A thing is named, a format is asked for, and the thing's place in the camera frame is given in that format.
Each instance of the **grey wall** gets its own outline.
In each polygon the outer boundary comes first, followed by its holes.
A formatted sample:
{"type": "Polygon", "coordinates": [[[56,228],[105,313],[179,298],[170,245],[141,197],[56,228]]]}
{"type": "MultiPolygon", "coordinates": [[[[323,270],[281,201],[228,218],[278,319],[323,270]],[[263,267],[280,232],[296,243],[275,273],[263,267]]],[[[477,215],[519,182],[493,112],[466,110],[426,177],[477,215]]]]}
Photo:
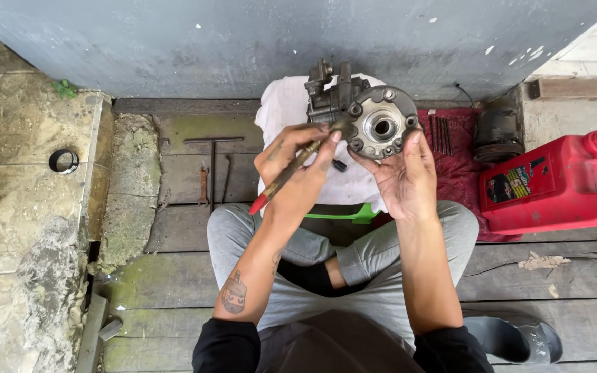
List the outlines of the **grey wall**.
{"type": "Polygon", "coordinates": [[[492,99],[596,21],[597,0],[0,0],[5,44],[114,97],[257,98],[324,56],[416,98],[492,99]]]}

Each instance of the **paper scrap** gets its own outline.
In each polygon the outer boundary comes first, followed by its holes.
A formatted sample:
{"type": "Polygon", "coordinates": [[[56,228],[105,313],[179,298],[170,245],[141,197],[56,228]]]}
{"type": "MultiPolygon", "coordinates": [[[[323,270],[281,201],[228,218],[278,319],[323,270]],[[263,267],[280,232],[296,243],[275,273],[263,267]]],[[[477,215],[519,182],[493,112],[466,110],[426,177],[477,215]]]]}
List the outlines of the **paper scrap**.
{"type": "Polygon", "coordinates": [[[556,268],[563,263],[570,263],[570,259],[562,256],[540,256],[529,251],[529,259],[520,261],[518,267],[533,271],[536,268],[556,268]]]}
{"type": "Polygon", "coordinates": [[[547,287],[547,291],[549,291],[550,294],[552,294],[552,296],[554,298],[558,298],[559,294],[557,294],[557,287],[554,286],[554,284],[551,284],[547,287]]]}

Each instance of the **green stool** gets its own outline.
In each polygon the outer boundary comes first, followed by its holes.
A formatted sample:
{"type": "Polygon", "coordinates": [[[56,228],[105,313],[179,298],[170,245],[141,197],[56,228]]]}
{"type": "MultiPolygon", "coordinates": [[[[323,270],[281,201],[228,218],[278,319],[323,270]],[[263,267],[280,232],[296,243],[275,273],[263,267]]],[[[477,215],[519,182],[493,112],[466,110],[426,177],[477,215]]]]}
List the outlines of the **green stool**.
{"type": "Polygon", "coordinates": [[[370,224],[372,218],[377,216],[377,214],[379,214],[379,211],[372,212],[372,205],[369,202],[351,206],[316,204],[305,217],[318,219],[351,219],[353,224],[370,224]]]}

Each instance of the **jerry can label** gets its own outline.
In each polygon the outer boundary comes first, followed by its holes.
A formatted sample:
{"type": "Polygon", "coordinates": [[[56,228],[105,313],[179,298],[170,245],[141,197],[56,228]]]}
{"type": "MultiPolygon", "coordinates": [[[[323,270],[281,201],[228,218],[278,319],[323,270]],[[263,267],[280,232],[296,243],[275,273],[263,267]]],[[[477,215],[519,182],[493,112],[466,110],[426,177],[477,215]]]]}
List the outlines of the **jerry can label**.
{"type": "Polygon", "coordinates": [[[485,182],[487,197],[494,203],[503,203],[554,191],[550,168],[549,154],[546,154],[496,174],[485,182]]]}

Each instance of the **grey sweatpants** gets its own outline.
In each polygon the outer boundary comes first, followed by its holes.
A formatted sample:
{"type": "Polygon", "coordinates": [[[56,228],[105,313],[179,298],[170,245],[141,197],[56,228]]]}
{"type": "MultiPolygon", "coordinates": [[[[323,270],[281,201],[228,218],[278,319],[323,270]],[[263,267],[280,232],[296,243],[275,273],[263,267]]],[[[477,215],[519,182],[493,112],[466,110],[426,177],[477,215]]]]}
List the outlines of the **grey sweatpants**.
{"type": "MultiPolygon", "coordinates": [[[[453,284],[458,283],[469,261],[478,236],[478,222],[466,207],[437,201],[437,213],[443,226],[448,266],[453,284]]],[[[207,227],[211,262],[218,288],[230,275],[245,247],[261,224],[259,213],[249,215],[248,206],[239,203],[217,208],[207,227]]],[[[356,312],[402,336],[413,345],[405,299],[402,294],[400,250],[395,222],[390,222],[352,245],[333,246],[328,239],[299,228],[283,251],[283,259],[300,266],[320,263],[338,256],[340,271],[349,285],[370,281],[365,289],[337,298],[322,297],[303,290],[276,274],[269,305],[258,330],[286,325],[330,309],[356,312]]]]}

